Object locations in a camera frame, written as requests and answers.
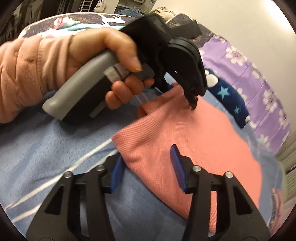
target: hand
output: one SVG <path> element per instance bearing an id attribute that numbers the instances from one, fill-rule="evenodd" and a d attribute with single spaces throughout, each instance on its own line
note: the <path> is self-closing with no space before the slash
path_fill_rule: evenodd
<path id="1" fill-rule="evenodd" d="M 89 29 L 73 36 L 69 45 L 66 79 L 68 80 L 77 70 L 104 49 L 116 52 L 117 58 L 126 69 L 140 72 L 141 63 L 137 57 L 135 42 L 123 32 L 113 28 Z M 129 76 L 124 82 L 116 81 L 111 91 L 105 96 L 105 102 L 110 109 L 116 109 L 122 103 L 128 103 L 132 95 L 140 94 L 144 86 L 153 85 L 154 80 L 148 78 L 143 82 L 135 76 Z"/>

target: white wall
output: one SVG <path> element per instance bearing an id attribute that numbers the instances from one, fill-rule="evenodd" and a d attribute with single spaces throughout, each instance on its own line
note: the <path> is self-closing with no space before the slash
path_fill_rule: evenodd
<path id="1" fill-rule="evenodd" d="M 284 105 L 296 130 L 296 34 L 271 0 L 157 0 L 222 35 L 253 61 Z"/>

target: blue gripper pad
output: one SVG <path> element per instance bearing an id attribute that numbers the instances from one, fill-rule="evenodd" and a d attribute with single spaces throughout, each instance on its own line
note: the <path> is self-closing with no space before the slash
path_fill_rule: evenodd
<path id="1" fill-rule="evenodd" d="M 118 156 L 116 164 L 110 177 L 110 192 L 112 193 L 122 180 L 124 162 L 121 155 Z"/>
<path id="2" fill-rule="evenodd" d="M 187 192 L 188 186 L 186 184 L 186 172 L 182 166 L 181 154 L 177 148 L 177 145 L 174 144 L 170 147 L 170 160 L 173 164 L 175 174 L 178 180 L 179 187 L 183 192 Z"/>

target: teal star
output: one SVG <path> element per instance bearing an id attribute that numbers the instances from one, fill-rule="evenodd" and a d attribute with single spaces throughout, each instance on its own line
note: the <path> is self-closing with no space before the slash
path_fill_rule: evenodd
<path id="1" fill-rule="evenodd" d="M 236 108 L 234 109 L 234 112 L 235 112 L 236 114 L 238 114 L 238 113 L 239 113 L 239 110 L 240 110 L 240 108 L 238 108 L 238 107 L 236 106 Z"/>
<path id="2" fill-rule="evenodd" d="M 224 96 L 229 96 L 230 94 L 228 93 L 228 87 L 223 88 L 223 86 L 221 86 L 221 90 L 217 93 L 217 95 L 221 95 L 222 100 L 224 99 Z"/>

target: pink cloth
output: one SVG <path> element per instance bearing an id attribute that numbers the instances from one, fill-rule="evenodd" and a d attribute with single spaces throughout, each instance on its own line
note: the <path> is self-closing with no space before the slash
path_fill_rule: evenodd
<path id="1" fill-rule="evenodd" d="M 232 128 L 228 117 L 201 97 L 190 110 L 180 86 L 145 103 L 142 117 L 112 138 L 127 166 L 165 204 L 187 218 L 192 195 L 178 186 L 170 160 L 170 147 L 178 146 L 181 155 L 210 173 L 232 171 L 255 205 L 261 191 L 261 170 L 248 145 Z M 211 195 L 210 232 L 215 233 L 217 199 Z"/>
<path id="2" fill-rule="evenodd" d="M 0 123 L 12 121 L 66 81 L 71 36 L 16 39 L 0 46 Z"/>

